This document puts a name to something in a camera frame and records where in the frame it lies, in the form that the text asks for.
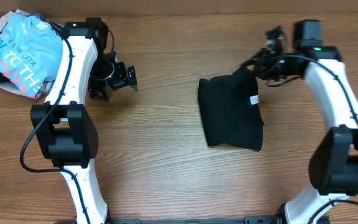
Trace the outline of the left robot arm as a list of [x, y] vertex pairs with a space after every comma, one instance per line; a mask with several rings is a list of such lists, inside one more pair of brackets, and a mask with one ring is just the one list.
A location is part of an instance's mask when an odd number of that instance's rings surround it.
[[52, 26], [62, 38], [62, 59], [44, 103], [31, 108], [34, 129], [21, 149], [20, 164], [37, 172], [24, 161], [27, 146], [37, 138], [42, 155], [53, 164], [41, 171], [59, 172], [65, 179], [76, 209], [75, 223], [110, 223], [95, 170], [98, 132], [85, 101], [108, 101], [108, 90], [125, 86], [136, 90], [135, 68], [118, 61], [114, 49], [104, 53], [108, 38], [114, 34], [100, 17]]

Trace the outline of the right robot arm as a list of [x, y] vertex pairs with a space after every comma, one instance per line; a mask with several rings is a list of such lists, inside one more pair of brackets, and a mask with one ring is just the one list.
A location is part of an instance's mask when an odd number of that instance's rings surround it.
[[303, 79], [316, 98], [326, 134], [312, 155], [309, 182], [275, 215], [247, 216], [246, 223], [328, 223], [328, 211], [353, 204], [358, 195], [358, 101], [335, 46], [324, 45], [321, 22], [306, 19], [293, 26], [288, 40], [281, 27], [265, 33], [266, 46], [244, 62], [254, 75], [278, 87]]

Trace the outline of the black t-shirt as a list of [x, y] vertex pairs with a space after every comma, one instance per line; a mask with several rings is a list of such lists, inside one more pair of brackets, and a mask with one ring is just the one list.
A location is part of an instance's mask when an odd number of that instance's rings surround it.
[[230, 75], [201, 78], [198, 104], [208, 146], [228, 144], [260, 151], [264, 121], [256, 77], [246, 68]]

